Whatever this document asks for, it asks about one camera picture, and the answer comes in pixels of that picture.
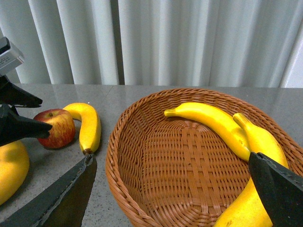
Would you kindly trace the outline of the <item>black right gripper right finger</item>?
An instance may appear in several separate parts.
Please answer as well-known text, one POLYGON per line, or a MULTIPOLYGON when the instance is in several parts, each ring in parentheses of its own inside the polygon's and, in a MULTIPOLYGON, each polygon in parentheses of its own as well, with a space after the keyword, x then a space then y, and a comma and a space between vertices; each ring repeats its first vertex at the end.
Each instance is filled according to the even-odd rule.
POLYGON ((303 225, 303 178, 265 154, 252 152, 249 171, 275 227, 303 225))

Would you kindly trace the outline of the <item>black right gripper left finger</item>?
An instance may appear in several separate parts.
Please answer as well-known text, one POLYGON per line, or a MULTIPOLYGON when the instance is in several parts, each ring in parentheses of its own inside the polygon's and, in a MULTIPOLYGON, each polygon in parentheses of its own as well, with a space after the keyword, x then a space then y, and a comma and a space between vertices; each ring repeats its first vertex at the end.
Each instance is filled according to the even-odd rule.
POLYGON ((95 181, 97 166, 94 155, 86 155, 78 164, 0 225, 2 227, 80 227, 95 181))

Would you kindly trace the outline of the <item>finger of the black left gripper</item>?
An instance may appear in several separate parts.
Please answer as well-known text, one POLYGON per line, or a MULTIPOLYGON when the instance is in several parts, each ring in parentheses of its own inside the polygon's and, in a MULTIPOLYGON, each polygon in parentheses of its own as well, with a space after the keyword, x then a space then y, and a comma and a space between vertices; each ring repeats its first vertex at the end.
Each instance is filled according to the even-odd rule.
POLYGON ((0 145, 4 146, 23 138, 48 138, 52 125, 20 116, 15 107, 0 107, 0 145))
POLYGON ((37 108, 42 99, 11 83, 6 75, 0 77, 0 103, 25 108, 37 108))

